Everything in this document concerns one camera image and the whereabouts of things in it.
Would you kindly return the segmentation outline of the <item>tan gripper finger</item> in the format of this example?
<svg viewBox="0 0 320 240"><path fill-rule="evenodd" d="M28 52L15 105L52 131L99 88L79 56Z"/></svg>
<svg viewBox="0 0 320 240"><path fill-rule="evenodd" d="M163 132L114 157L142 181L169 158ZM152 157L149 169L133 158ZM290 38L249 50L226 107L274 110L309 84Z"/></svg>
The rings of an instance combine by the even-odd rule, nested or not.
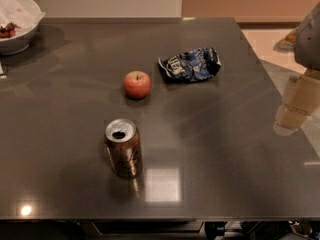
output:
<svg viewBox="0 0 320 240"><path fill-rule="evenodd" d="M273 130L289 136L320 106L320 71L307 69L300 76L290 76L279 106Z"/></svg>

